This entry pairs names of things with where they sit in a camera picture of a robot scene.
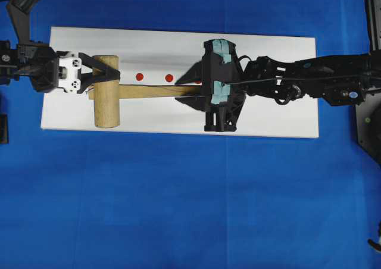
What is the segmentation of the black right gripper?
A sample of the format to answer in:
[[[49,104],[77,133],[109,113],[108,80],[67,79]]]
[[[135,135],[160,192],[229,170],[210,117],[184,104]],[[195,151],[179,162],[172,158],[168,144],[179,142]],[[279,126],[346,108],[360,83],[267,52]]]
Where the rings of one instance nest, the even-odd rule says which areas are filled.
[[[243,69],[237,61],[239,78],[232,83],[233,93],[226,103],[220,105],[211,105],[204,96],[182,96],[175,97],[175,100],[191,107],[194,110],[205,112],[206,132],[234,132],[238,122],[243,103],[245,102],[245,93],[238,85],[243,78]],[[202,83],[202,61],[196,62],[184,75],[176,80],[175,85],[186,85],[190,83]]]

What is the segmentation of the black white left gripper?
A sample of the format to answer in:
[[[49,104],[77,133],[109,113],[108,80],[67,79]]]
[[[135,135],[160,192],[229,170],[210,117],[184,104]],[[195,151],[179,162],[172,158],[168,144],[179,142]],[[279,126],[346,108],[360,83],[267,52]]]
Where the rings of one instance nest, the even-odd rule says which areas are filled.
[[[118,70],[119,57],[104,55],[111,62],[105,62],[79,52],[78,56],[70,52],[55,52],[48,45],[17,45],[17,70],[15,75],[26,76],[37,92],[50,92],[56,88],[72,91],[76,88],[74,81],[82,65],[103,73],[85,73],[79,76],[81,86],[77,91],[83,93],[90,85],[120,80]]]

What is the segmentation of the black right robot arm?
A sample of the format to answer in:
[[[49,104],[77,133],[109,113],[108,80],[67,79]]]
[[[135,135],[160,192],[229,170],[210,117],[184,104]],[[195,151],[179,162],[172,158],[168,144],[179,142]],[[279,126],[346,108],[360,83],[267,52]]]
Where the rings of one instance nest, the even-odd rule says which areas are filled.
[[[262,96],[279,105],[308,95],[323,98],[331,106],[359,105],[366,96],[380,93],[380,51],[359,55],[331,55],[295,62],[268,56],[250,60],[228,40],[204,42],[205,53],[177,85],[201,82],[197,95],[177,101],[205,113],[206,132],[234,132],[245,99]]]

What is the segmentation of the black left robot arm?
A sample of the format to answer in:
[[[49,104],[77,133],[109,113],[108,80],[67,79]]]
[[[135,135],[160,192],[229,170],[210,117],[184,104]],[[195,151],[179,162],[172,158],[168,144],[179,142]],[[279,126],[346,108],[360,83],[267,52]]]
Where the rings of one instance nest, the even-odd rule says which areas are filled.
[[[120,80],[120,72],[84,53],[54,51],[50,46],[17,45],[1,42],[1,84],[28,77],[37,92],[62,89],[66,93],[83,93],[95,83]]]

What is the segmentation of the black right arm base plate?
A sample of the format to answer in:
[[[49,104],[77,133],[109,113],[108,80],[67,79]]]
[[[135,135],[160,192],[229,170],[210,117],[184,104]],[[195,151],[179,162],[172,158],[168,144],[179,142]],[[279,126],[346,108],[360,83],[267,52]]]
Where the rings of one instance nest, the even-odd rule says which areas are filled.
[[[355,106],[357,142],[380,165],[380,94]]]

